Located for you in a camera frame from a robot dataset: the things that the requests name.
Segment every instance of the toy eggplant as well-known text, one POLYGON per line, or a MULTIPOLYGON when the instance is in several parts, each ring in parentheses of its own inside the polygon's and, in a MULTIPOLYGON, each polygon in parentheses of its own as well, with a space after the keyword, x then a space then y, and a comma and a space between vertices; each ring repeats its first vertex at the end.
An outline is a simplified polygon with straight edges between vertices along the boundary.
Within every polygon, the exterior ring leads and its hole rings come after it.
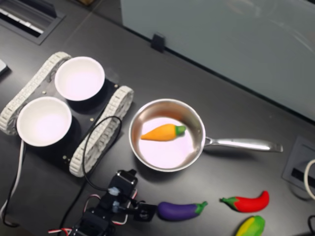
POLYGON ((160 218, 168 221, 189 220, 199 216, 207 202, 201 204, 176 205, 162 202, 157 207, 157 212, 160 218))
POLYGON ((141 135, 141 139, 152 141, 170 141, 179 135, 184 134, 185 130, 186 127, 183 125, 176 126, 174 124, 165 124, 144 135, 141 135))
POLYGON ((263 191, 258 198, 232 197, 222 198, 220 201, 226 203, 239 212, 256 212, 263 210, 266 206, 268 206, 269 193, 267 191, 263 191))
POLYGON ((257 215, 248 218, 239 228, 235 236, 261 236, 265 220, 257 215))

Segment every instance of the wire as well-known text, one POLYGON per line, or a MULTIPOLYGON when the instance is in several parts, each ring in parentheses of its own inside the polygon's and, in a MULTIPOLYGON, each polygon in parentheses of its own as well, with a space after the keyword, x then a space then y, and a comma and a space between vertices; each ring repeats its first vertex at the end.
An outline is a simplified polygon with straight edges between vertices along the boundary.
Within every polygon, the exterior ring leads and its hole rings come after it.
MULTIPOLYGON (((133 193, 133 196, 132 196, 131 198, 134 199, 134 198, 137 196, 137 193, 138 193, 138 190, 135 189, 135 190, 134 190, 134 193, 133 193)), ((124 225, 124 224, 127 222, 127 220, 128 220, 128 214, 126 214, 125 220, 124 220, 123 222, 113 221, 113 220, 112 220, 112 222, 113 222, 115 225, 124 225)))
POLYGON ((88 207, 88 204, 89 204, 89 200, 90 200, 91 198, 98 198, 98 199, 100 200, 100 196, 99 196, 99 195, 97 195, 97 194, 91 194, 91 195, 88 197, 87 201, 85 202, 85 205, 84 205, 84 208, 83 208, 83 213, 87 210, 87 207, 88 207))
POLYGON ((104 118, 103 120, 101 120, 96 126, 93 127, 93 129, 90 131, 89 135, 88 135, 88 138, 87 138, 87 141, 85 142, 85 145, 84 145, 84 149, 83 149, 83 156, 82 156, 82 163, 81 163, 81 167, 82 167, 82 172, 83 172, 83 175, 85 177, 85 180, 88 182, 88 184, 90 186, 92 186, 93 188, 95 188, 96 190, 99 190, 99 191, 107 191, 107 188, 101 188, 101 187, 98 187, 96 186, 95 184, 93 184, 89 177, 87 176, 87 173, 85 172, 85 155, 86 155, 86 150, 87 150, 87 146, 88 146, 88 142, 89 142, 89 139, 91 137, 91 135, 93 134, 94 130, 99 126, 101 125, 104 121, 110 119, 110 118, 116 118, 118 121, 119 121, 119 127, 118 127, 118 134, 117 136, 115 137, 115 141, 116 139, 118 138, 119 134, 120 134, 120 131, 122 129, 122 120, 117 117, 117 116, 110 116, 110 117, 106 117, 104 118))
POLYGON ((306 189, 307 193, 310 195, 311 198, 313 198, 315 200, 315 195, 312 193, 310 186, 309 186, 309 172, 310 172, 310 168, 313 164, 315 164, 315 159, 310 161, 305 168, 304 185, 305 185, 305 189, 306 189))
POLYGON ((314 229, 312 227, 312 223, 311 223, 311 219, 312 218, 315 218, 315 215, 310 215, 309 216, 309 218, 307 220, 307 224, 309 225, 309 228, 310 228, 310 231, 311 231, 312 235, 315 235, 315 231, 314 231, 314 229))
MULTIPOLYGON (((118 137, 119 137, 119 134, 120 134, 120 131, 121 131, 121 127, 122 127, 122 121, 119 117, 117 117, 117 119, 120 121, 120 126, 119 126, 119 130, 117 132, 117 135, 115 137, 115 139, 113 140, 113 142, 106 148, 106 150, 104 151, 104 153, 106 153, 113 145, 114 143, 117 141, 118 137)), ((100 156, 99 159, 97 160, 97 162, 95 163, 95 165, 92 167, 92 169, 89 171, 89 175, 91 176, 93 171, 95 170, 95 168, 98 166, 98 164, 101 162, 101 160, 103 159, 104 155, 100 156)), ((71 205, 69 206, 69 208, 67 209, 67 211, 65 212, 65 214, 63 215, 63 219, 61 220, 61 223, 59 225, 59 228, 62 228, 69 213, 71 212, 72 208, 74 207, 74 205, 76 204, 76 202, 78 201, 78 199, 80 198, 85 186, 87 184, 87 181, 85 180, 81 186, 81 189, 79 190, 77 196, 75 197, 75 199, 72 201, 71 205)))
POLYGON ((64 232, 66 236, 69 236, 71 231, 72 231, 72 229, 70 229, 70 228, 62 228, 62 229, 59 229, 59 230, 49 230, 48 233, 49 234, 53 234, 53 233, 64 232))
POLYGON ((4 225, 6 225, 8 227, 12 227, 12 228, 16 228, 19 225, 15 224, 15 223, 7 222, 5 220, 5 217, 6 217, 6 212, 7 212, 7 208, 8 208, 10 199, 13 196, 13 194, 15 193, 15 190, 16 190, 18 184, 19 184, 19 181, 20 181, 21 172, 22 172, 22 164, 23 164, 23 161, 24 161, 25 152, 26 152, 26 145, 25 145, 24 141, 22 140, 21 141, 21 147, 20 147, 18 171, 17 171, 16 177, 15 177, 15 179, 14 179, 14 181, 13 181, 11 187, 10 187, 8 198, 7 198, 7 200, 5 201, 5 203, 3 204, 3 206, 2 206, 2 208, 0 210, 0 218, 2 219, 4 225))

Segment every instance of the pepper stem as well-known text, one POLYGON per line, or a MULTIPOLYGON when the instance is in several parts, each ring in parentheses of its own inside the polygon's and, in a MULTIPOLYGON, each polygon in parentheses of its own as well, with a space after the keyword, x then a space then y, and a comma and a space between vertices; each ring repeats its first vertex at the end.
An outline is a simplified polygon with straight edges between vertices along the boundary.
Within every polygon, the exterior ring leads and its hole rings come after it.
POLYGON ((203 209, 206 207, 207 204, 208 204, 207 202, 203 202, 201 204, 196 203, 195 205, 197 206, 197 208, 195 210, 195 213, 200 214, 203 211, 203 209))
POLYGON ((237 210, 237 207, 235 206, 235 203, 239 200, 235 197, 232 198, 222 198, 220 199, 220 202, 227 204, 228 206, 232 207, 233 209, 237 210))

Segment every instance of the white track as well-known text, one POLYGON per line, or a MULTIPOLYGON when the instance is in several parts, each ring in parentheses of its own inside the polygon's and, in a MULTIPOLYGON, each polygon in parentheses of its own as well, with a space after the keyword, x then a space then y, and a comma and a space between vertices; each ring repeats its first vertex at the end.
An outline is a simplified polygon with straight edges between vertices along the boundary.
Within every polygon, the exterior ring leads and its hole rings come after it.
MULTIPOLYGON (((25 87, 7 104, 0 114, 0 130, 8 135, 16 135, 16 120, 19 115, 20 110, 26 105, 26 100, 29 96, 40 86, 40 84, 47 80, 49 82, 55 76, 55 73, 59 66, 65 61, 71 58, 70 55, 64 52, 58 52, 53 54, 48 58, 48 60, 43 64, 40 70, 34 75, 34 77, 25 85, 25 87)), ((104 112, 102 113, 100 119, 108 116, 118 116, 123 119, 125 114, 133 100, 133 90, 121 86, 116 90, 116 92, 111 97, 108 105, 106 106, 104 112)), ((118 126, 118 121, 113 119, 108 119, 102 125, 100 125, 91 135, 87 146, 87 153, 85 157, 85 169, 90 171, 92 166, 95 164, 97 159, 100 157, 106 145, 113 136, 116 128, 118 126)), ((83 172, 81 168, 82 154, 84 144, 86 139, 79 145, 75 151, 69 166, 69 171, 77 176, 82 177, 83 172)))

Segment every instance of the stainless steel pan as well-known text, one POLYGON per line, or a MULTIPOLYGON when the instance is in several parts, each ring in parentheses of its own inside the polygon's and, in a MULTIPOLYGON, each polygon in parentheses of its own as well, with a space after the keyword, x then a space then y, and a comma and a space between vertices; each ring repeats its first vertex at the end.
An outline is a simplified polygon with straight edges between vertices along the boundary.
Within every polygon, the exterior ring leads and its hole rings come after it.
POLYGON ((205 146, 227 146, 256 151, 282 152, 282 145, 257 139, 212 139, 206 137, 201 118, 184 102, 160 99, 143 106, 129 128, 129 141, 136 157, 146 166, 163 172, 190 166, 205 146), (168 142, 141 140, 144 133, 163 124, 185 125, 185 134, 168 142))

